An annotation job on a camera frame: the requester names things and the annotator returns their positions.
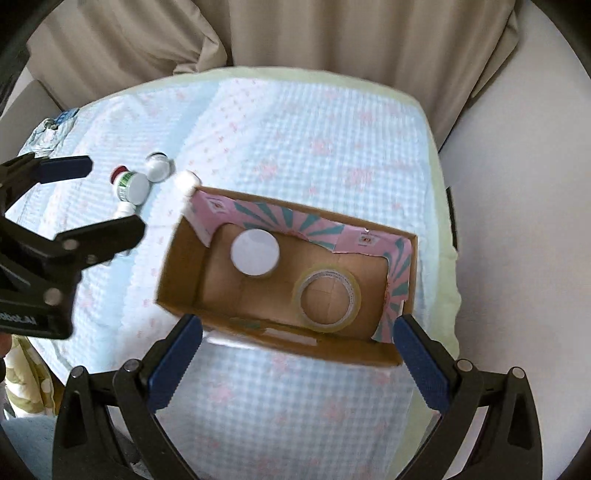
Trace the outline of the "cardboard box pink lining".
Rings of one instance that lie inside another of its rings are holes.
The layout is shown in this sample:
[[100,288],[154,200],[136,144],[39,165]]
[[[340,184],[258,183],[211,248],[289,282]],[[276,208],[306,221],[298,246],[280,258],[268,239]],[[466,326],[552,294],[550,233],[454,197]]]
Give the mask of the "cardboard box pink lining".
[[[232,265],[230,246],[262,229],[280,244],[273,273],[249,277]],[[315,359],[397,366],[393,324],[411,313],[417,284],[413,233],[276,199],[198,187],[188,200],[161,271],[157,303],[197,315],[217,330],[257,345]],[[361,309],[349,327],[320,333],[297,323],[291,305],[304,271],[349,270],[361,287]]]

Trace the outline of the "beige curtain panel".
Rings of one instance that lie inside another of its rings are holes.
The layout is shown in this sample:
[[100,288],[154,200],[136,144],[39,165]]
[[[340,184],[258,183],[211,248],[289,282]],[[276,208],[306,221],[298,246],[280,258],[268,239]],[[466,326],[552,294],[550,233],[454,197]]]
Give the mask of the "beige curtain panel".
[[419,101],[437,145],[520,39],[517,1],[199,1],[235,66],[369,80]]
[[27,42],[27,68],[62,107],[226,64],[192,1],[64,1]]

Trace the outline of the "black cap small white bottle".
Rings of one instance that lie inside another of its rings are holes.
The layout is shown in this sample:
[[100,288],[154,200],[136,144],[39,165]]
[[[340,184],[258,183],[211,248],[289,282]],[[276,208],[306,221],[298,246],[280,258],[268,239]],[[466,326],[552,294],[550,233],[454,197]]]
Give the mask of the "black cap small white bottle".
[[171,160],[162,152],[153,152],[145,159],[145,175],[151,183],[166,180],[172,170]]

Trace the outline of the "white lid round jar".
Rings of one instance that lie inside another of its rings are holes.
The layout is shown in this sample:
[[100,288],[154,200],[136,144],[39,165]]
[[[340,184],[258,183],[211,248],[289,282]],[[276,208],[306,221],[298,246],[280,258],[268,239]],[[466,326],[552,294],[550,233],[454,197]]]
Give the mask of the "white lid round jar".
[[280,244],[270,232],[250,229],[239,233],[230,246],[232,265],[249,277],[273,273],[280,261]]

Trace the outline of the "clear tape roll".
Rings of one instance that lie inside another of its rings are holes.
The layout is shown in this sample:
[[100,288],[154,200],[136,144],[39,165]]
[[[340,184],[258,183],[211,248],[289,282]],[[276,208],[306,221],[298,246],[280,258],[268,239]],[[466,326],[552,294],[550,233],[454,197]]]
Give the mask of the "clear tape roll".
[[337,265],[304,271],[291,294],[297,323],[320,333],[335,333],[349,327],[361,304],[361,287],[355,276]]

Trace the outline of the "green label white bottle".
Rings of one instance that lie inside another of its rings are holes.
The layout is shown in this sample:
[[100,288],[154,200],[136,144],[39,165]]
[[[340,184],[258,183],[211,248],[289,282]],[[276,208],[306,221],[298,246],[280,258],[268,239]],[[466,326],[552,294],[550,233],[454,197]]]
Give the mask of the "green label white bottle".
[[140,206],[147,200],[150,182],[142,173],[128,171],[116,179],[113,191],[119,201]]

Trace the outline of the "beige curtain right panel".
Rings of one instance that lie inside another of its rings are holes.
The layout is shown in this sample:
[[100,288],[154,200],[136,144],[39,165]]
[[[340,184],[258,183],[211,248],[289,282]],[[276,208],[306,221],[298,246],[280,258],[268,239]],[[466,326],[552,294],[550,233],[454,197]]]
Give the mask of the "beige curtain right panel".
[[437,145],[520,39],[517,1],[199,1],[235,66],[369,80],[419,101]]

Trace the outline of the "tall white pill bottle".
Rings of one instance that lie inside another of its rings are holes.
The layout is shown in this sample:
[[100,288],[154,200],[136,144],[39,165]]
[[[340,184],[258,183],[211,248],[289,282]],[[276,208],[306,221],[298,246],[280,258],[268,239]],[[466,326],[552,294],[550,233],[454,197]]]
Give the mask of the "tall white pill bottle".
[[[112,218],[113,219],[119,219],[119,218],[125,218],[125,217],[129,217],[132,215],[136,214],[136,206],[132,203],[129,202],[120,202],[118,204],[118,206],[116,207]],[[127,257],[131,254],[132,249],[127,249],[124,251],[121,251],[119,253],[116,253],[115,256],[111,259],[108,260],[106,262],[106,265],[109,266],[116,258],[118,257]]]

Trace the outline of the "red lid jar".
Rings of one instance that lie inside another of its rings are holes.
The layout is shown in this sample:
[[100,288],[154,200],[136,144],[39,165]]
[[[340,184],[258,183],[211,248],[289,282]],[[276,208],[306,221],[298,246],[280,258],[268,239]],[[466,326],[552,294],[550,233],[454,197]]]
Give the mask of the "red lid jar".
[[121,175],[128,172],[128,168],[124,165],[119,165],[116,168],[113,169],[111,175],[110,175],[110,183],[112,185],[115,184],[116,179]]

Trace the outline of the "beige curtain left panel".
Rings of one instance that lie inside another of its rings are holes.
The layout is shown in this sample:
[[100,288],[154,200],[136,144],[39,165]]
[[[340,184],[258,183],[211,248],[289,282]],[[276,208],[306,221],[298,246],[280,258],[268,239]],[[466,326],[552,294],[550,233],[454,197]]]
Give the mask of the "beige curtain left panel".
[[62,107],[226,64],[192,1],[64,1],[27,42],[27,68]]

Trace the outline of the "blue card packet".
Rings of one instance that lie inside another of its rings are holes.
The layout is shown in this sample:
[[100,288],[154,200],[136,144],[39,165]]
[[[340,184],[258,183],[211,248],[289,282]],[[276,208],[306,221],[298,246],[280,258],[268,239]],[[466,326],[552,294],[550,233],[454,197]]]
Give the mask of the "blue card packet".
[[55,125],[57,127],[60,127],[62,125],[70,124],[75,119],[78,112],[79,112],[78,108],[72,108],[72,109],[61,112],[54,119]]

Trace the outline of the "small white eraser case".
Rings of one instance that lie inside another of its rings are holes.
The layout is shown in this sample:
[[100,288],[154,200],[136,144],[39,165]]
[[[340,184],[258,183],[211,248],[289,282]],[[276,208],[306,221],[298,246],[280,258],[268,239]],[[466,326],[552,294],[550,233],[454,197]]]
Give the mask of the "small white eraser case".
[[181,197],[190,198],[200,186],[200,178],[190,170],[177,172],[174,176],[174,191]]

